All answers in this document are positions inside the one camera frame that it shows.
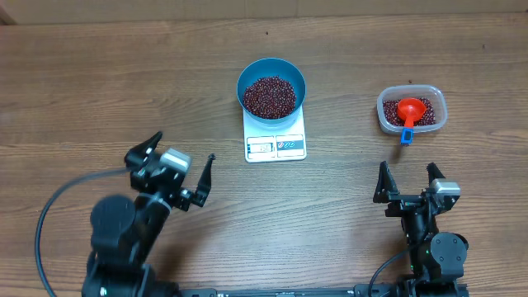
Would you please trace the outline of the orange measuring scoop blue handle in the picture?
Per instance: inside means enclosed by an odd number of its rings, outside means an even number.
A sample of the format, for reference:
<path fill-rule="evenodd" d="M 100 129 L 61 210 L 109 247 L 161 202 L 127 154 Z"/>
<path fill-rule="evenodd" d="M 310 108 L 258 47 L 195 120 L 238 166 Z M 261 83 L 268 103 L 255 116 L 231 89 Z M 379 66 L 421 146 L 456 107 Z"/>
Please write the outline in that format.
<path fill-rule="evenodd" d="M 404 121 L 400 138 L 402 146 L 409 146 L 413 142 L 414 122 L 422 118 L 426 110 L 424 104 L 415 97 L 406 97 L 398 104 L 398 116 Z"/>

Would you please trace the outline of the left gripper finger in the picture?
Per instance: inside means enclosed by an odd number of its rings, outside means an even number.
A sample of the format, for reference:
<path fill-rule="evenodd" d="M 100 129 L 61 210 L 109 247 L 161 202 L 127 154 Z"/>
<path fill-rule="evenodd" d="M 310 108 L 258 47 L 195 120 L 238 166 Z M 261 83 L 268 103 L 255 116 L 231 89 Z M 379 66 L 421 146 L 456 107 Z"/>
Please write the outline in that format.
<path fill-rule="evenodd" d="M 133 148 L 125 155 L 124 161 L 127 168 L 141 167 L 153 155 L 159 141 L 163 137 L 163 132 L 158 131 L 149 139 L 145 140 Z"/>
<path fill-rule="evenodd" d="M 192 203 L 199 207 L 203 207 L 205 205 L 205 202 L 211 191 L 212 164 L 215 159 L 216 157 L 213 153 L 208 156 L 207 163 L 203 172 L 201 173 L 200 180 L 198 181 Z"/>

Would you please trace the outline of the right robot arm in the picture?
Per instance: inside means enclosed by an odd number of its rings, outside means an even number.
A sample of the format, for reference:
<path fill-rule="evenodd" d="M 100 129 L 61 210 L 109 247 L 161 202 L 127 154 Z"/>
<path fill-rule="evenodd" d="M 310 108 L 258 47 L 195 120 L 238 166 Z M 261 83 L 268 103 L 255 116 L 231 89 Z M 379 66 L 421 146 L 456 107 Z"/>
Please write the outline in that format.
<path fill-rule="evenodd" d="M 458 233 L 441 232 L 437 215 L 451 210 L 460 198 L 456 181 L 445 178 L 435 163 L 427 165 L 428 187 L 418 195 L 404 195 L 397 188 L 389 165 L 379 165 L 373 201 L 386 204 L 385 215 L 401 219 L 407 248 L 382 264 L 371 277 L 369 296 L 467 296 L 467 286 L 458 283 L 464 275 L 469 244 Z M 391 263 L 408 255 L 412 273 L 393 285 L 376 285 L 379 274 Z"/>

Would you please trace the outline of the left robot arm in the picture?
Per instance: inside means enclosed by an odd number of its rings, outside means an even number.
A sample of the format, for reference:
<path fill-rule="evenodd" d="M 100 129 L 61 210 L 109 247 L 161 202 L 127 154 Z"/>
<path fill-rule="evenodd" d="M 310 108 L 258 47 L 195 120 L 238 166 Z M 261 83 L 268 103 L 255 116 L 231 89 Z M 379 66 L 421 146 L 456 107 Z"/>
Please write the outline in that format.
<path fill-rule="evenodd" d="M 157 153 L 163 134 L 131 148 L 125 155 L 134 200 L 107 196 L 91 212 L 92 252 L 87 261 L 84 296 L 178 296 L 175 282 L 158 280 L 146 259 L 172 210 L 203 206 L 211 191 L 211 168 L 206 162 L 194 191 L 183 186 L 191 157 L 170 148 Z"/>

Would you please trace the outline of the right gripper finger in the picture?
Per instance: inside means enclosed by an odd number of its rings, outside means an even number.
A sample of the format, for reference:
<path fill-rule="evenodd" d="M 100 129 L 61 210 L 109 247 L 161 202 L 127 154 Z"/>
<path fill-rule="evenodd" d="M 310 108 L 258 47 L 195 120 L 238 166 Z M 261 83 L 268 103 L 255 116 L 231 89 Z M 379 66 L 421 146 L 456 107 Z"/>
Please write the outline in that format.
<path fill-rule="evenodd" d="M 389 170 L 389 165 L 386 161 L 383 161 L 379 165 L 379 178 L 375 188 L 373 202 L 388 204 L 398 195 L 399 190 Z"/>
<path fill-rule="evenodd" d="M 430 184 L 436 179 L 445 179 L 446 177 L 441 173 L 440 169 L 435 163 L 427 165 L 428 181 Z"/>

